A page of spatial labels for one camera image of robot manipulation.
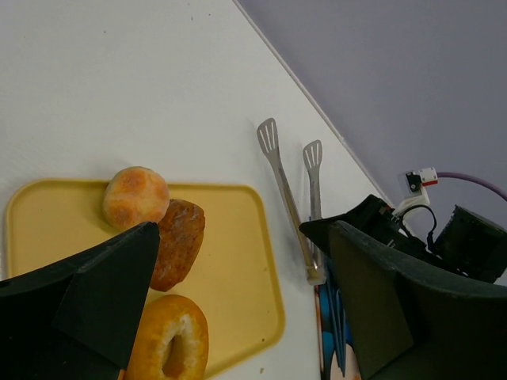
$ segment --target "purple cable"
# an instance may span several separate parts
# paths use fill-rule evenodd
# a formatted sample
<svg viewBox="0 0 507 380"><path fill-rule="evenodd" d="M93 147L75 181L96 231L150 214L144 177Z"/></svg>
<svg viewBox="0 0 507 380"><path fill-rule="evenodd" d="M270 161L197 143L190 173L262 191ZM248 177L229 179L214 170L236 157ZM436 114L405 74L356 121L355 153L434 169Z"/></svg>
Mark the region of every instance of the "purple cable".
<svg viewBox="0 0 507 380"><path fill-rule="evenodd" d="M475 184L480 184L484 188L488 188L492 192L501 196L504 200L507 200L507 192L504 192L497 185L488 182L487 180L482 180L480 178L470 176L468 174L463 173L454 173L454 172L438 172L436 173L439 178L455 178L457 180L463 180L468 182L473 182Z"/></svg>

